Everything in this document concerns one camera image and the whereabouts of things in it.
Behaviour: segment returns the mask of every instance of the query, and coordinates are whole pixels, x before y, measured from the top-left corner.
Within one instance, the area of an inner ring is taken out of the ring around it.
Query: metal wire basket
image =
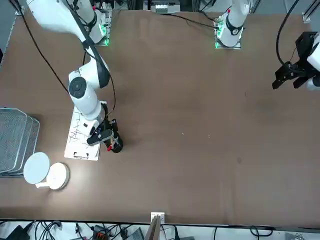
[[[0,108],[0,177],[22,177],[35,152],[40,123],[17,108]]]

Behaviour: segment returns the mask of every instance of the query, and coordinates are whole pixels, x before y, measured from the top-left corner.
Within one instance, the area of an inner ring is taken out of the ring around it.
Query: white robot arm
[[[103,88],[108,84],[111,75],[81,20],[61,0],[27,0],[26,2],[36,21],[43,28],[74,34],[81,41],[84,50],[90,56],[90,61],[72,71],[68,76],[69,95],[76,108],[82,113],[80,131],[88,137],[89,145],[105,142],[108,149],[114,150],[110,146],[114,147],[115,144],[119,147],[120,138],[116,123],[108,121],[107,106],[101,104],[95,93],[95,89]]]

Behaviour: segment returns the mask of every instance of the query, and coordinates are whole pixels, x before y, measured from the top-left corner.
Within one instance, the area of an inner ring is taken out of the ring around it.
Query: brown table surface
[[[186,17],[209,24],[199,13]],[[115,16],[98,50],[116,89],[119,154],[64,158],[73,103],[18,19],[0,73],[0,102],[40,121],[36,151],[68,164],[65,189],[0,179],[0,217],[295,227],[320,225],[320,94],[291,82],[272,90],[284,15],[247,17],[242,50],[214,48],[213,32],[147,11]],[[27,21],[62,81],[82,63],[70,34]],[[281,35],[288,61],[308,27],[291,16]],[[113,104],[111,85],[97,91]]]

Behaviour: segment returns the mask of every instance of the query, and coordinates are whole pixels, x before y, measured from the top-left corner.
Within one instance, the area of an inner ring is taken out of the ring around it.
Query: paper sheet
[[[99,158],[100,144],[89,146],[87,144],[87,136],[81,133],[79,110],[74,107],[68,138],[64,150],[64,157],[69,159],[84,159],[97,161]]]

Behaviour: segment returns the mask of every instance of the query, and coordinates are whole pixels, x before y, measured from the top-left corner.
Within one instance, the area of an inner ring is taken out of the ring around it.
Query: electrical cord
[[[52,236],[52,234],[51,234],[51,232],[50,232],[51,228],[53,228],[55,224],[54,224],[53,222],[51,222],[51,223],[49,224],[49,226],[48,226],[47,223],[44,222],[44,225],[45,225],[46,228],[47,228],[45,239],[48,239],[48,234],[49,234],[50,237],[51,237],[51,240],[55,240],[55,238]]]
[[[126,230],[127,228],[129,228],[129,227],[131,227],[133,224],[130,224],[130,225],[128,225],[128,226],[126,226],[126,227],[124,227],[122,230],[124,231],[124,230]],[[114,235],[114,237],[113,238],[111,238],[110,240],[114,240],[114,239],[116,239],[116,237],[119,235],[121,233],[121,231],[120,232],[118,232],[116,235]]]
[[[274,230],[272,228],[268,229],[270,230],[270,233],[268,234],[260,234],[257,227],[255,226],[250,226],[250,232],[253,236],[257,237],[257,240],[259,240],[259,237],[270,237],[273,233],[274,233]]]
[[[297,47],[293,50],[293,53],[292,53],[292,55],[291,55],[291,57],[290,57],[289,62],[291,62],[292,58],[294,57],[296,50],[297,50]]]
[[[292,69],[290,68],[289,66],[287,66],[284,61],[281,59],[280,57],[280,54],[279,54],[279,39],[280,39],[280,33],[282,31],[282,29],[284,28],[285,26],[285,23],[289,17],[289,15],[291,14],[291,12],[293,11],[293,9],[295,8],[295,6],[297,5],[297,3],[299,2],[299,0],[295,0],[293,5],[291,6],[290,10],[288,11],[288,13],[286,14],[285,18],[283,19],[281,25],[280,25],[280,28],[279,28],[279,31],[276,35],[276,41],[275,41],[275,51],[276,51],[276,56],[279,60],[279,62],[282,64],[282,66],[284,66],[289,72],[291,73],[296,73],[296,74],[299,74],[299,76],[303,76],[304,72],[303,71],[299,71],[299,70],[295,70],[295,69]]]
[[[92,56],[92,55],[87,51],[87,49],[84,49],[84,51],[85,51],[86,54],[88,54],[91,58],[93,58],[94,60],[96,60],[98,63],[101,64],[101,62],[100,62],[96,57]],[[111,75],[110,72],[109,72],[109,75],[110,75],[110,80],[111,80],[111,84],[112,84],[114,102],[113,102],[113,108],[106,114],[106,117],[108,117],[108,116],[115,110],[115,108],[116,108],[116,101],[117,101],[114,80],[113,80],[112,75]]]
[[[38,239],[37,239],[37,230],[38,230],[39,224],[40,224],[40,222],[38,222],[38,224],[37,224],[37,225],[35,226],[35,228],[34,228],[34,239],[35,239],[35,240],[38,240]]]
[[[72,12],[74,12],[77,15],[77,17],[85,23],[84,25],[88,26],[89,24],[77,13],[77,11],[72,7],[72,5],[71,4],[68,4],[68,5],[69,5],[70,9],[72,10]]]
[[[87,51],[84,51],[82,65],[85,65]]]
[[[198,22],[198,21],[186,18],[184,16],[173,15],[173,14],[166,14],[166,15],[172,16],[172,17],[177,17],[177,18],[180,18],[180,19],[184,19],[184,20],[187,20],[187,21],[189,21],[191,23],[199,24],[199,25],[202,25],[202,26],[205,26],[205,27],[209,27],[209,28],[212,28],[212,29],[219,29],[217,26],[212,26],[212,25],[208,25],[208,24],[205,24],[205,23],[202,23],[202,22]]]
[[[213,240],[216,240],[216,233],[217,233],[217,227],[215,228],[215,230],[214,230],[214,234],[213,234]]]
[[[51,222],[49,225],[47,225],[46,222],[42,222],[42,221],[40,221],[39,223],[40,223],[40,224],[42,225],[42,227],[44,228],[43,232],[42,232],[41,235],[40,235],[39,240],[48,239],[48,234],[50,235],[51,240],[55,240],[55,238],[54,238],[54,237],[52,236],[52,234],[50,233],[50,229],[54,226],[54,223]]]
[[[27,23],[27,21],[26,21],[26,19],[25,19],[25,16],[24,16],[24,14],[23,14],[23,12],[22,12],[22,7],[21,7],[20,3],[18,2],[18,0],[14,0],[14,1],[15,1],[15,3],[17,4],[18,9],[17,9],[17,6],[15,6],[15,5],[13,4],[13,2],[12,2],[11,0],[9,0],[9,2],[10,2],[10,3],[12,4],[12,6],[17,10],[17,12],[19,12],[19,13],[21,14],[21,17],[22,17],[22,19],[23,19],[23,22],[24,22],[24,24],[25,24],[25,27],[26,27],[27,31],[29,32],[29,35],[30,35],[30,37],[31,37],[31,39],[32,39],[32,41],[33,41],[36,49],[38,50],[39,54],[41,55],[41,57],[43,58],[43,60],[46,62],[46,64],[49,66],[49,68],[51,69],[51,71],[52,71],[53,74],[55,75],[56,79],[57,79],[57,80],[59,81],[59,83],[62,85],[62,87],[64,88],[64,90],[69,94],[68,89],[67,89],[67,88],[65,87],[65,85],[62,83],[62,81],[61,81],[60,78],[58,77],[56,71],[53,69],[53,67],[51,66],[51,64],[48,62],[48,60],[46,59],[46,57],[43,55],[43,53],[41,52],[40,48],[38,47],[38,44],[37,44],[34,36],[32,35],[32,33],[31,33],[31,31],[30,31],[30,28],[29,28],[29,26],[28,26],[28,23]]]
[[[211,20],[211,21],[215,21],[215,18],[211,18],[209,17],[204,11],[200,10],[199,13],[203,14],[207,19]]]
[[[200,11],[203,11],[210,3],[212,3],[212,6],[216,3],[217,0],[210,0]]]
[[[79,227],[78,222],[75,222],[75,233],[76,233],[76,234],[79,234],[79,236],[80,236],[80,238],[81,238],[82,240],[85,240],[84,237],[81,235],[80,227]]]
[[[161,224],[161,228],[163,230],[164,238],[165,238],[165,240],[167,240],[166,231],[165,231],[164,226],[162,224]]]

